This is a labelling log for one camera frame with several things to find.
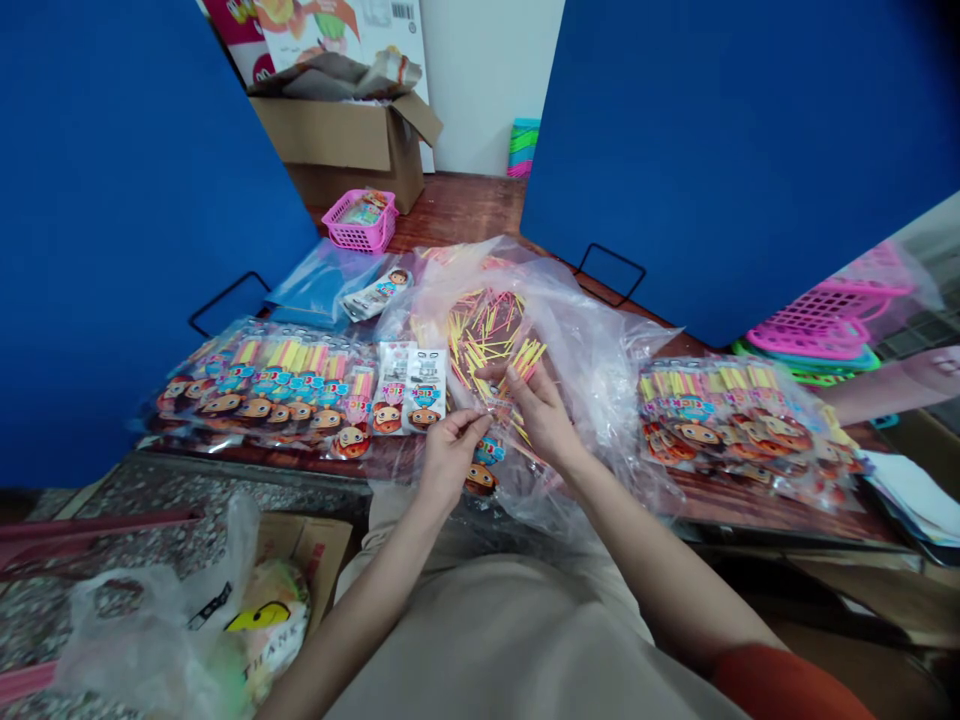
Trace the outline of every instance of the stack of paper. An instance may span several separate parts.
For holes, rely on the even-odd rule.
[[[875,470],[866,475],[887,509],[914,537],[960,548],[960,503],[904,455],[861,451]]]

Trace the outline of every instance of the barcode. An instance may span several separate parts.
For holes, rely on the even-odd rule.
[[[403,3],[390,3],[390,9],[393,11],[393,16],[401,20],[413,20],[413,5],[405,5]]]

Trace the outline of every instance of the granite countertop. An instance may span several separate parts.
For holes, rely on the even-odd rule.
[[[254,498],[261,510],[337,517],[365,527],[369,487],[335,478],[275,473],[242,465],[133,453],[108,475],[73,517],[133,515],[178,507],[199,508],[204,518],[183,527],[144,530],[102,538],[89,556],[71,565],[80,579],[105,570],[172,565],[184,577],[223,554],[227,501],[235,492]],[[52,490],[41,497],[29,520],[50,520],[76,495]],[[10,583],[0,595],[0,624],[5,639],[0,671],[56,660],[70,635],[69,593],[75,579],[39,577]],[[133,593],[107,590],[104,603],[123,608]],[[46,690],[0,708],[3,718],[128,718],[140,713],[92,693],[66,696]]]

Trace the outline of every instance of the left hand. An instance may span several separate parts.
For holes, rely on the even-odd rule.
[[[449,515],[460,502],[477,443],[493,424],[492,415],[457,410],[427,432],[427,456],[417,499]]]

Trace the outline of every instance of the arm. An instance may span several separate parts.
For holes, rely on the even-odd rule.
[[[485,374],[495,377],[489,368]],[[639,502],[581,443],[542,368],[524,383],[511,369],[534,450],[560,473],[623,574],[643,617],[689,667],[709,672],[726,651],[786,649],[733,589]]]
[[[258,718],[321,718],[367,664],[400,620],[437,535],[460,500],[473,449],[491,422],[461,410],[430,429],[416,498],[277,682]]]

